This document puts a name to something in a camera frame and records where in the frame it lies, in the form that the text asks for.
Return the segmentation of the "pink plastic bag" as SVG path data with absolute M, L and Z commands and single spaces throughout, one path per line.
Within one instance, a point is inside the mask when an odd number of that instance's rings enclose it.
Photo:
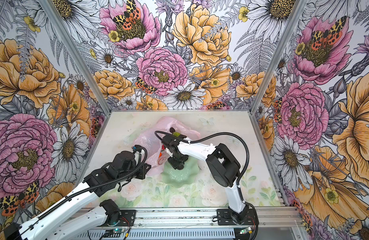
M 160 175 L 169 157 L 165 150 L 162 149 L 161 140 L 158 139 L 154 132 L 163 131 L 169 133 L 170 128 L 174 128 L 177 132 L 189 137 L 191 140 L 198 140 L 201 137 L 199 132 L 172 117 L 160 118 L 155 125 L 139 134 L 133 144 L 147 149 L 146 163 L 151 165 L 151 169 L 147 172 L 149 177 Z

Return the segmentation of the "green bumpy custard apple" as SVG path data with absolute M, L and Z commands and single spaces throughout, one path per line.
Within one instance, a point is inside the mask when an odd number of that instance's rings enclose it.
M 175 137 L 177 137 L 177 138 L 179 138 L 180 137 L 180 133 L 179 132 L 173 132 L 173 133 L 171 133 L 173 136 L 175 136 Z

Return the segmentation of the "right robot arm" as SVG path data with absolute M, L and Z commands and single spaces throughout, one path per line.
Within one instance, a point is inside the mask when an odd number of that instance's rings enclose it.
M 221 132 L 200 140 L 191 140 L 184 135 L 176 137 L 163 131 L 156 131 L 154 134 L 169 154 L 167 161 L 175 170 L 183 170 L 189 157 L 206 162 L 213 179 L 225 189 L 232 221 L 241 225 L 248 218 L 249 210 L 254 207 L 244 200 L 240 180 L 248 168 L 250 153 L 246 142 L 240 136 Z M 231 136 L 241 142 L 245 150 L 243 167 L 225 144 L 215 146 L 202 143 L 219 136 Z

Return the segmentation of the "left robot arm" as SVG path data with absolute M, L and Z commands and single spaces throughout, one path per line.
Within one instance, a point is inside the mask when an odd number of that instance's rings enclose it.
M 147 150 L 135 146 L 122 151 L 112 162 L 93 170 L 73 191 L 40 215 L 20 224 L 11 224 L 4 230 L 6 240 L 46 240 L 58 227 L 81 208 L 100 198 L 124 181 L 138 177 L 148 170 Z

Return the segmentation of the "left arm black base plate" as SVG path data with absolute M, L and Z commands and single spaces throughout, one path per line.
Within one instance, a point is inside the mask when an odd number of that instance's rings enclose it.
M 136 210 L 119 210 L 116 216 L 116 227 L 133 227 L 136 219 Z

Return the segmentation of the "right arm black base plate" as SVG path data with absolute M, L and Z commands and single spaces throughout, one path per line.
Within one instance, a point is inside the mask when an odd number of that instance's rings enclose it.
M 245 208 L 241 213 L 236 213 L 231 209 L 217 209 L 216 218 L 219 226 L 254 226 L 259 224 L 257 214 L 252 208 Z

